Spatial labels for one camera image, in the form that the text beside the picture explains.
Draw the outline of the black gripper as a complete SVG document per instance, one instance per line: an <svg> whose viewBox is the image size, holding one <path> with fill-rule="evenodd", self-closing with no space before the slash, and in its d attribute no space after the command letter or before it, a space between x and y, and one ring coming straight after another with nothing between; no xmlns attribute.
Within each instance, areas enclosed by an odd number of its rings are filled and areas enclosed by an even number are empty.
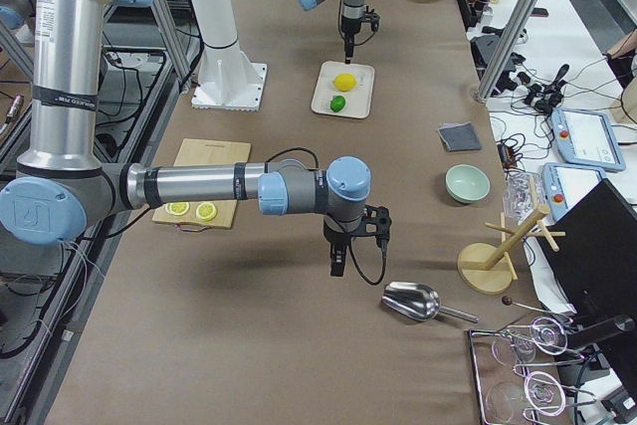
<svg viewBox="0 0 637 425"><path fill-rule="evenodd" d="M330 275L342 277L345 267L345 249L353 238L373 237L381 250L386 250L390 240L392 220L384 206L365 205L362 214L352 222L323 217L323 235L330 243Z"/></svg>
<svg viewBox="0 0 637 425"><path fill-rule="evenodd" d="M349 65L354 54L354 36L357 35L363 24L369 24L372 32L377 32L380 16L374 9L367 5L349 6L340 8L339 33L343 37L344 62Z"/></svg>

